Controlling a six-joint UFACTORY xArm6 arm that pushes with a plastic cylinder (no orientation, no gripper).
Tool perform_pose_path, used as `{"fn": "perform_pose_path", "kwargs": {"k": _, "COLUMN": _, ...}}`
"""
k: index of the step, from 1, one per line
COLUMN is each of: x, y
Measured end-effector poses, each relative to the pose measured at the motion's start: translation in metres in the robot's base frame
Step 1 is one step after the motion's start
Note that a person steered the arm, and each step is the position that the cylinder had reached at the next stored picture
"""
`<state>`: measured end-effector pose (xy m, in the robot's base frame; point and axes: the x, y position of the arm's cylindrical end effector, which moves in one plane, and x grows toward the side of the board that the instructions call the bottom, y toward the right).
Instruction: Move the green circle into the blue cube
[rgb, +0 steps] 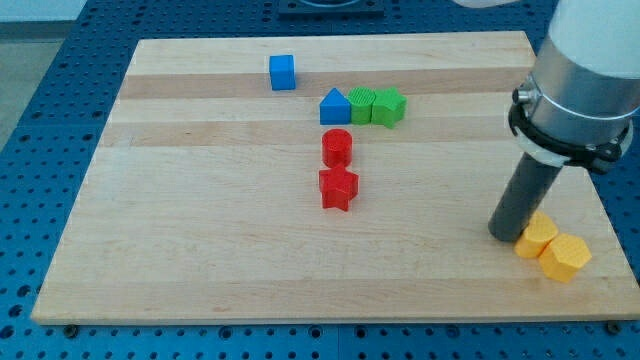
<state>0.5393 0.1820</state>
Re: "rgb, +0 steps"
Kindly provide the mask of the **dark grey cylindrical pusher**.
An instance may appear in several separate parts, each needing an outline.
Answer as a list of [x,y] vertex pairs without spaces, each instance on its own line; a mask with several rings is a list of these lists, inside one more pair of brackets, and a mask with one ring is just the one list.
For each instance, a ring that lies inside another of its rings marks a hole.
[[488,222],[490,234],[499,241],[517,241],[560,171],[524,153]]

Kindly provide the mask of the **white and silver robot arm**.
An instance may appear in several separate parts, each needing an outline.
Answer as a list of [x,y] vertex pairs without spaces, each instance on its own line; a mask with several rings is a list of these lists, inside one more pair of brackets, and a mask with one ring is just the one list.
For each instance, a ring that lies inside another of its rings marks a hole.
[[508,115],[523,151],[488,223],[514,242],[565,166],[607,173],[639,109],[639,0],[563,0]]

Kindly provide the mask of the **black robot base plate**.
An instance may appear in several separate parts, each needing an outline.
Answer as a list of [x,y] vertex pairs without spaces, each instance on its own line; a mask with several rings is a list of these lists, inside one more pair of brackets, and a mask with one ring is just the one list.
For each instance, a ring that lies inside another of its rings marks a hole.
[[343,16],[374,15],[385,12],[382,0],[279,0],[278,16],[293,18],[298,16]]

